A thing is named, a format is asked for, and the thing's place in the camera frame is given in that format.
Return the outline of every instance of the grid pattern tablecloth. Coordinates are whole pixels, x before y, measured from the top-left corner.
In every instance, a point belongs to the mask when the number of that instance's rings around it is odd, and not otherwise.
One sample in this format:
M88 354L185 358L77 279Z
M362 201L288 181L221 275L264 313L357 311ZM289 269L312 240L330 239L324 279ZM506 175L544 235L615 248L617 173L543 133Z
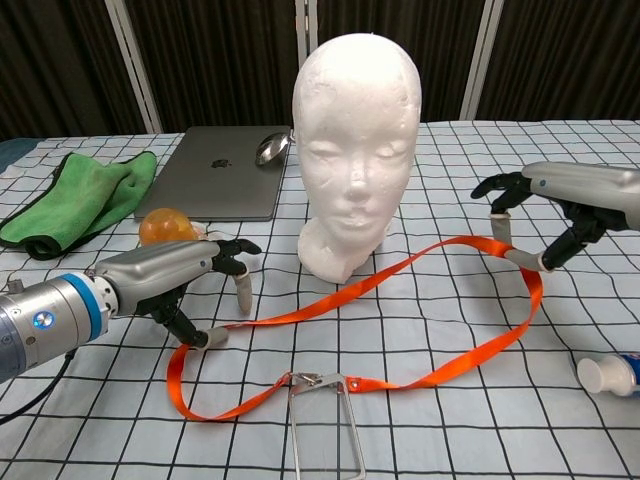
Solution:
M106 163L150 150L163 165L180 139L41 142L0 178L0 216L39 195L71 151ZM244 257L255 290L250 318L294 310L336 289L309 275L297 259L297 235L313 212L295 148L290 153L272 222L209 225L264 249ZM541 160L633 166L640 163L640 124L422 126L416 164L388 237L353 280L440 239L489 235L489 200L473 201L470 191L489 175ZM511 213L514 244L532 252L567 227L559 208L540 198ZM83 270L137 242L137 224L126 219L61 259L40 262L3 250L0 283L19 277L32 284ZM486 365L433 390L352 396L368 478L640 477L640 402L588 395L574 374L582 356L640 350L639 235L607 235L566 267L544 276L543 308L529 332ZM182 308L202 328L243 318L233 282L215 273L190 286ZM286 370L408 382L519 323L527 309L513 265L451 247L339 311L297 326L235 331L224 349L192 353L185 395L199 413L214 414ZM108 334L78 351L45 402L0 427L2 478L294 478L286 389L234 422L185 422L166 394L165 370L176 346L150 319L113 320ZM61 361L0 385L0 414L44 388ZM335 448L308 447L319 464L329 462Z

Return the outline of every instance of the silver laptop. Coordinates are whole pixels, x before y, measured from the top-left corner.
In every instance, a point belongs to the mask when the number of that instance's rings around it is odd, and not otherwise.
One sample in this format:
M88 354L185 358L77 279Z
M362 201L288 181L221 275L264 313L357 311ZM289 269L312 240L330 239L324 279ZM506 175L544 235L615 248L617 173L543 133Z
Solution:
M269 135L289 131L286 125L189 128L135 216L168 207L193 220L270 220L285 162L259 167L256 149Z

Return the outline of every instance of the green towel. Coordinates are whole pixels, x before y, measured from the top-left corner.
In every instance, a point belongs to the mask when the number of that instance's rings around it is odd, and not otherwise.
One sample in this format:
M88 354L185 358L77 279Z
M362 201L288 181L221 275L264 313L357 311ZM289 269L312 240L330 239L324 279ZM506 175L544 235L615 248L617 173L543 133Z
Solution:
M151 152L106 166L71 153L54 171L46 192L0 223L0 244L24 246L37 260L77 248L133 212L155 171Z

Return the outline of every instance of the clear badge holder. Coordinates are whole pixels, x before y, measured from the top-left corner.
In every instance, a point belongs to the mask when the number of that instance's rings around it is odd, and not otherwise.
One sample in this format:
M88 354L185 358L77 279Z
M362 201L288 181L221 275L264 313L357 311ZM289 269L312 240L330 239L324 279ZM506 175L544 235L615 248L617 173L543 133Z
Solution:
M296 479L364 480L362 449L345 378L337 373L295 373L293 379L289 411Z

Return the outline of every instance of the mannequin nose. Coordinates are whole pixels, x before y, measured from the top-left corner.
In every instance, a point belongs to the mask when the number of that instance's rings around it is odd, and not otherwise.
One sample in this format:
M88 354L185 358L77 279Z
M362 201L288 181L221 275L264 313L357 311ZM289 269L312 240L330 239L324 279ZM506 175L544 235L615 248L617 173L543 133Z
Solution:
M355 158L351 162L347 197L353 201L362 201L369 197L367 172L362 158Z

